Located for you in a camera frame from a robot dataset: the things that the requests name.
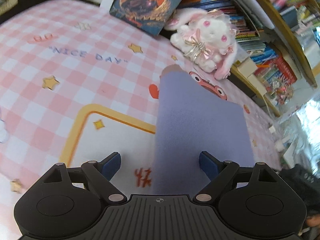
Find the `silver screw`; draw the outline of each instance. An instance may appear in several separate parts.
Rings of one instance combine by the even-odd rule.
[[[211,196],[208,194],[199,194],[198,196],[196,196],[196,199],[201,202],[207,202],[211,200]]]
[[[121,194],[112,194],[109,196],[109,200],[112,202],[118,202],[124,199],[124,196]]]

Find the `pink rabbit eye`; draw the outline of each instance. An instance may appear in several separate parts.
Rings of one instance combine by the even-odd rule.
[[[226,42],[226,41],[227,41],[227,36],[226,36],[226,35],[223,35],[223,36],[221,37],[221,41],[222,41],[222,42]]]
[[[208,26],[210,25],[210,22],[209,22],[209,21],[204,21],[204,22],[203,22],[203,25],[204,25],[205,27],[208,27]]]

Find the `cloud print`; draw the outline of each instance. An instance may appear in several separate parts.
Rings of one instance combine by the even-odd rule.
[[[0,119],[0,143],[5,143],[9,138],[9,133],[5,129],[5,122]]]

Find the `yellow border frame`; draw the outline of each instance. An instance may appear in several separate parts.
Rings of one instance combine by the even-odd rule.
[[[137,129],[140,129],[152,134],[156,133],[155,125],[143,122],[139,119],[128,116],[126,114],[121,114],[117,111],[114,111],[110,108],[107,108],[98,104],[86,105],[82,107],[78,112],[78,115],[73,123],[68,139],[66,141],[66,144],[59,158],[59,162],[65,163],[67,167],[70,166],[72,157],[74,155],[74,152],[79,142],[79,138],[83,132],[84,125],[87,122],[87,118],[89,117],[90,114],[93,114],[93,113],[101,114],[112,120],[130,125],[132,127],[135,127]]]

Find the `folded cloth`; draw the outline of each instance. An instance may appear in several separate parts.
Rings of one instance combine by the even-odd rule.
[[[185,72],[160,79],[152,193],[193,197],[210,181],[199,167],[207,151],[220,161],[254,166],[241,106],[204,89]]]

